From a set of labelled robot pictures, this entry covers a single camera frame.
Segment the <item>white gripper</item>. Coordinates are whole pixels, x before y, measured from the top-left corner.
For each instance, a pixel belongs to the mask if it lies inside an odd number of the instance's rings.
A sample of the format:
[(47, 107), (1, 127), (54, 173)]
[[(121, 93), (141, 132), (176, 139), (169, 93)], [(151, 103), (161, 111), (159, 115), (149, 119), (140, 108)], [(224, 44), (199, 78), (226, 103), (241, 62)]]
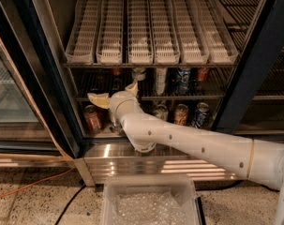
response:
[(91, 103), (102, 109), (109, 109), (116, 118), (121, 118), (128, 113), (139, 113), (140, 104), (135, 96), (138, 95), (138, 82), (129, 84), (126, 91), (120, 91), (109, 97), (108, 93), (88, 93), (87, 97)]

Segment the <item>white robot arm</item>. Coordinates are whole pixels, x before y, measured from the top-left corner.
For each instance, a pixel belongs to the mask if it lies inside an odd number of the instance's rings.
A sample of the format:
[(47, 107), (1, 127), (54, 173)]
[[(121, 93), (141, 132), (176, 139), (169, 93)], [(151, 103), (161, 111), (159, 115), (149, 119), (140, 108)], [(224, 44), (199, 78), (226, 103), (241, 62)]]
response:
[(274, 225), (284, 225), (284, 143), (268, 142), (185, 127), (144, 112), (138, 85), (109, 95), (89, 93), (89, 101), (112, 112), (135, 150), (147, 153), (158, 143), (205, 160), (249, 181), (279, 191)]

